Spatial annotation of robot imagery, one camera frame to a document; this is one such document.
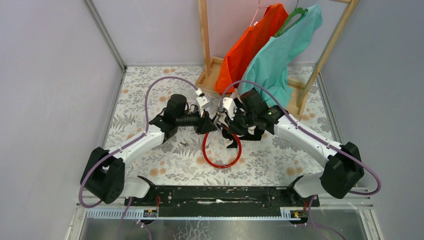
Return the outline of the aluminium rail frame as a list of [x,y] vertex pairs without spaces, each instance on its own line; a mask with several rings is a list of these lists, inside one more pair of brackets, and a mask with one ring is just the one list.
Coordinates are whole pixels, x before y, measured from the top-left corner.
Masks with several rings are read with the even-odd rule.
[[290,187],[155,185],[143,198],[78,205],[68,240],[381,240],[371,200],[327,193],[302,198]]

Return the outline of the wooden clothes rack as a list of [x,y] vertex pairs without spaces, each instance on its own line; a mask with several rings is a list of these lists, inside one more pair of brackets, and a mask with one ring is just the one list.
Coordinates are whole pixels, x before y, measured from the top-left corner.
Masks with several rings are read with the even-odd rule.
[[[346,23],[350,19],[351,14],[353,13],[357,0],[342,0],[343,4],[346,4],[346,7],[334,28],[334,31],[329,38],[319,60],[317,61],[313,72],[311,73],[308,81],[302,82],[295,78],[288,79],[288,85],[293,87],[293,93],[291,95],[290,102],[287,106],[288,111],[296,117],[296,119],[301,120],[304,115],[304,109],[307,102],[307,97],[310,92],[310,89],[315,82],[317,76],[321,72],[322,67],[324,66],[327,58],[329,57],[333,47],[335,46],[339,36],[341,35]],[[221,65],[224,61],[223,58],[211,56],[210,55],[210,44],[209,44],[209,28],[208,28],[208,11],[207,11],[207,1],[199,0],[198,4],[198,15],[200,23],[200,33],[201,33],[201,44],[203,51],[203,67],[204,70],[197,79],[195,85],[199,87],[203,92],[219,97],[220,94],[214,91],[214,85],[218,79]]]

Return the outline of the green hanger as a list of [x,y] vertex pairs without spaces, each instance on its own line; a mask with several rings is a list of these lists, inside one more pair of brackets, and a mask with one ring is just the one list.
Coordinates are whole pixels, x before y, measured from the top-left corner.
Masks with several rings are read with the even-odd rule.
[[[308,12],[307,8],[297,7],[295,8],[287,17],[285,22],[283,23],[282,27],[275,33],[273,36],[274,38],[278,38],[281,35],[283,35],[286,31],[288,31],[292,26],[294,26],[296,23],[298,23],[301,19],[303,19]],[[295,16],[299,16],[297,20],[295,20],[293,23],[292,20]]]

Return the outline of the floral table mat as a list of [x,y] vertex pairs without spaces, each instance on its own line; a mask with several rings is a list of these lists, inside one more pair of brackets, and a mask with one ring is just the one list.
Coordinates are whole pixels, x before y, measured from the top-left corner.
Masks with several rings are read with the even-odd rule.
[[[200,66],[130,66],[126,70],[105,147],[111,148],[141,133],[146,121],[159,114],[173,94],[194,104],[193,84]],[[216,169],[205,162],[203,136],[181,127],[164,144],[147,151],[126,168],[128,177],[146,177],[157,185],[286,186],[296,177],[322,167],[309,154],[270,133],[259,141],[243,141],[240,160]],[[188,143],[184,147],[180,142]]]

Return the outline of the red cable lock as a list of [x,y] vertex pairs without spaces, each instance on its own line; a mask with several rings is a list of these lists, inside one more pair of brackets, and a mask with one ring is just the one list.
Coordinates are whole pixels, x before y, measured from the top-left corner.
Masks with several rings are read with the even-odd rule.
[[212,118],[217,127],[217,132],[206,133],[202,139],[202,156],[207,164],[215,169],[229,169],[233,167],[242,156],[242,144],[236,134],[227,132],[228,126],[219,122],[222,111],[218,111]]

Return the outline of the orange t-shirt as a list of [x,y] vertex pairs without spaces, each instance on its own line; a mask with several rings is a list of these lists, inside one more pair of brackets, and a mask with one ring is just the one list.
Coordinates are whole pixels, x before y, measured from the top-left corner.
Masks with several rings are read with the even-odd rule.
[[249,26],[223,58],[213,90],[222,94],[226,87],[241,80],[259,50],[283,26],[289,14],[282,3],[269,5],[262,19]]

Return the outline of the pink hanger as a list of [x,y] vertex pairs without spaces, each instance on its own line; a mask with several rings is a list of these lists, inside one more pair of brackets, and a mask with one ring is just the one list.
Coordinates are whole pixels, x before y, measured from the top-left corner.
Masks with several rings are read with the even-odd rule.
[[256,26],[260,21],[260,14],[268,8],[268,4],[264,4],[262,0],[257,1],[257,7],[254,15],[249,23],[249,27]]

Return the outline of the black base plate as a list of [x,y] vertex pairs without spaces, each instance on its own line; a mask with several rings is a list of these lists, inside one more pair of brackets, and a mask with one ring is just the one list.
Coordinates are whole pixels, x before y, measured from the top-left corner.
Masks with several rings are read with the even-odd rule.
[[320,205],[312,196],[301,197],[292,187],[154,185],[143,198],[125,200],[132,207],[152,207],[170,218],[278,218],[282,210],[306,210]]

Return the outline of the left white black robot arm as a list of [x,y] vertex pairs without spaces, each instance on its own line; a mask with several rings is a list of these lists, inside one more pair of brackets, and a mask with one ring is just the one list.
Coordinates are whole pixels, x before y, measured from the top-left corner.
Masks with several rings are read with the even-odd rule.
[[187,109],[187,98],[173,94],[160,114],[148,123],[146,132],[139,133],[122,145],[104,149],[95,148],[88,159],[80,180],[80,190],[88,190],[102,203],[111,204],[119,197],[136,198],[148,206],[155,200],[152,183],[143,177],[127,177],[128,168],[147,151],[158,147],[178,132],[179,127],[193,127],[198,135],[216,131],[218,128],[206,111],[211,104],[209,96],[196,98],[194,109]]

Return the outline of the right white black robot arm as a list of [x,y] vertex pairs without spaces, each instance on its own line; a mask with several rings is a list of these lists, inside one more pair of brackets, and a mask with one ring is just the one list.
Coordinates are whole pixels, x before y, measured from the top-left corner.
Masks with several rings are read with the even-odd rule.
[[226,114],[228,133],[245,135],[254,127],[289,141],[309,154],[323,171],[309,176],[297,177],[287,191],[287,201],[293,206],[301,205],[309,196],[327,193],[343,199],[364,176],[364,169],[351,157],[360,158],[359,150],[351,142],[341,144],[316,134],[287,113],[280,106],[268,106],[260,94],[252,89],[235,99],[221,99],[219,110]]

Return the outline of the black white striped cloth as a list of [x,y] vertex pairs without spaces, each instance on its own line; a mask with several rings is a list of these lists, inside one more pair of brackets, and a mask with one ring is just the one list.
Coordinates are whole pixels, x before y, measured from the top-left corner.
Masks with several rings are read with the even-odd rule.
[[[237,135],[239,139],[244,141],[260,141],[265,132],[264,127],[266,126],[266,123],[260,120],[260,115],[268,109],[260,93],[253,88],[240,97],[231,96],[231,98],[234,99],[236,104],[235,112],[243,111],[252,113],[255,116],[256,127],[249,128],[248,131],[243,131],[243,135]],[[226,121],[227,114],[225,113],[225,118],[221,123],[225,124]]]

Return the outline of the teal t-shirt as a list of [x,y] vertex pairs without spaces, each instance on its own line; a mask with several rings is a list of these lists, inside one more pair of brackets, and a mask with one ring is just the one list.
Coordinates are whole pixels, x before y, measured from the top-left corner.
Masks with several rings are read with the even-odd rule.
[[[317,3],[307,7],[304,16],[281,35],[270,37],[248,65],[241,78],[244,82],[237,87],[238,92],[244,94],[254,88],[269,106],[278,102],[287,107],[293,93],[288,82],[288,64],[309,47],[322,23],[322,8]],[[265,88],[277,102],[263,89],[246,81]]]

